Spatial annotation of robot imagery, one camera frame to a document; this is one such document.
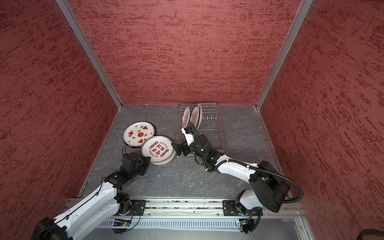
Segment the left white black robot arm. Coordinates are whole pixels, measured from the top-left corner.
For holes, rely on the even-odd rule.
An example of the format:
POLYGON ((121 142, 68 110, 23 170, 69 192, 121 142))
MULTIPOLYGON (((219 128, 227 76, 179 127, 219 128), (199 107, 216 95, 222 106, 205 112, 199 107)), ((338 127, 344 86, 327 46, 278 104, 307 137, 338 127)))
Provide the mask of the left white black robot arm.
POLYGON ((123 154, 120 169, 105 178, 91 194, 53 219, 44 218, 35 227, 32 240, 82 240, 113 215, 133 219, 135 207, 124 190, 150 165, 150 157, 138 153, 123 154))

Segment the patterned white plate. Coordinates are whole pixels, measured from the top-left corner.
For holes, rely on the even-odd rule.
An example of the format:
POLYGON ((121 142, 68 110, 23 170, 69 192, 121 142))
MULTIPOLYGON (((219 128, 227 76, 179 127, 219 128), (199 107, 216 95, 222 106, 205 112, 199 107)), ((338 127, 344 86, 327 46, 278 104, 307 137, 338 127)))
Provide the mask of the patterned white plate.
POLYGON ((155 136, 144 142, 141 150, 141 154, 144 157, 150 157, 157 151, 170 150, 175 151, 172 147, 172 141, 167 137, 155 136))

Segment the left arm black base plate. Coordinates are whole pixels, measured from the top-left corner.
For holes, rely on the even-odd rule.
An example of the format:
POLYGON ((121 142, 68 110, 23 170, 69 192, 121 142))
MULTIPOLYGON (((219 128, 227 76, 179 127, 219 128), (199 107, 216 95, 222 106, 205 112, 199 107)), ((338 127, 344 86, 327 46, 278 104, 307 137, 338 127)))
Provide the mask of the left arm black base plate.
POLYGON ((119 216, 133 216, 138 214, 142 216, 146 207, 146 200, 127 200, 120 203, 118 211, 119 216))

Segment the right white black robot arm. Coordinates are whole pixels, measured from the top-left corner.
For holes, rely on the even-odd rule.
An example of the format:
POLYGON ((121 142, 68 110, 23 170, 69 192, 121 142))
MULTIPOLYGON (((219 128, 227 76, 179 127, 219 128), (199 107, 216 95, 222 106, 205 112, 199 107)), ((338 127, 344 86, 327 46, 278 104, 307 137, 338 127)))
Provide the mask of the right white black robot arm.
POLYGON ((244 190, 238 196, 238 212, 244 213, 259 207, 274 213, 280 211, 290 191, 290 184, 269 162, 251 164, 235 160, 215 150, 206 136, 199 135, 199 139, 190 143, 184 141, 172 144, 172 147, 178 156, 193 154, 202 159, 207 172, 218 172, 247 182, 252 189, 244 190))

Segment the watermelon plate blue rim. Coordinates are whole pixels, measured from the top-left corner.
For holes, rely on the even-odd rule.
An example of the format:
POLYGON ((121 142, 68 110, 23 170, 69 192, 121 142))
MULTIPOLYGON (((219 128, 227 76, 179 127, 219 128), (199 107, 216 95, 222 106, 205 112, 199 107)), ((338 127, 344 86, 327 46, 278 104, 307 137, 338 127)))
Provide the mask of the watermelon plate blue rim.
POLYGON ((123 141, 128 147, 139 148, 155 134, 156 129, 151 123, 137 122, 126 128, 123 134, 123 141))

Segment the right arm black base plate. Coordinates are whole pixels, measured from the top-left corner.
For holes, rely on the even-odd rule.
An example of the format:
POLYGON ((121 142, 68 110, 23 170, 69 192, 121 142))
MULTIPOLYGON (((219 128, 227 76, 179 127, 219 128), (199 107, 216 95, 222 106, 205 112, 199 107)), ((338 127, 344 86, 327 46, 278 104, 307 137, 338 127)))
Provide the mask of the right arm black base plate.
POLYGON ((244 216, 244 217, 257 217, 263 216, 263 211, 260 208, 253 208, 248 210, 239 201, 236 200, 223 200, 224 216, 244 216))

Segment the white plate red black characters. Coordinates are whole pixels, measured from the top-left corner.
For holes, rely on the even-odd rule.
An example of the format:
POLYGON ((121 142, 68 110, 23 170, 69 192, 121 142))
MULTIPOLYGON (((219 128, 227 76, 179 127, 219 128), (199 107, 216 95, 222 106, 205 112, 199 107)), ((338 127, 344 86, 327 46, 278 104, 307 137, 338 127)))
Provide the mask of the white plate red black characters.
POLYGON ((164 166, 169 164, 176 157, 175 151, 164 150, 162 152, 157 151, 153 155, 150 155, 150 164, 154 166, 164 166))

